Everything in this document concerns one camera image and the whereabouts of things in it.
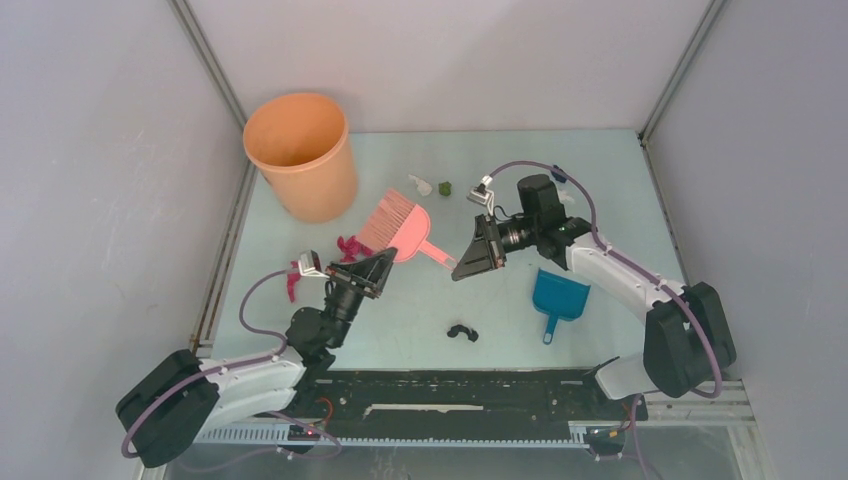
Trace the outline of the pink hand brush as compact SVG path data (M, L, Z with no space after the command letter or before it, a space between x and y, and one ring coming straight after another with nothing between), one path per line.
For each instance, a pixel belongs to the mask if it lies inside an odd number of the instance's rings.
M427 211L390 188L356 237L374 252L395 248L395 262L406 262L421 253L453 270L457 261L429 242L430 230L431 219Z

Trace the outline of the blue plastic dustpan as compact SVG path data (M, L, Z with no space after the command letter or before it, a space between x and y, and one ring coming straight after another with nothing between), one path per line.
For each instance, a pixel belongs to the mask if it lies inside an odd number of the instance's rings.
M532 293L533 307L547 316L542 336L544 345L550 345L560 321L571 322L580 318L585 310L591 287L554 273L539 269Z

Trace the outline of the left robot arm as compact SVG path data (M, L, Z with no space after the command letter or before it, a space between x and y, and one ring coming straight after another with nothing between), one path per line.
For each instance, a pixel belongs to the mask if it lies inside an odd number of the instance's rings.
M383 291L398 251L389 247L353 263L317 265L302 254L301 275L325 282L324 306L302 307L280 333L249 325L278 347L230 360L202 360L191 350L166 356L116 405L125 429L120 451L147 468L177 459L202 434L260 413L304 416L316 403L318 376L334 362L364 299Z

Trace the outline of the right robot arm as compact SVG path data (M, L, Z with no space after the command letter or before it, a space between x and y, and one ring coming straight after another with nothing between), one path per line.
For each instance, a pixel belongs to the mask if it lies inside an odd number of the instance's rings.
M509 253L533 247L540 256L584 277L627 308L644 325L641 352L591 370L581 392L585 411L606 418L622 399L659 391L679 398L720 378L737 351L718 291L705 282L685 285L647 271L604 241L589 220L567 214L554 181L545 174L517 184L521 210L495 215L494 193L484 177L469 199L486 207L475 218L472 242L451 277L463 280L502 268Z

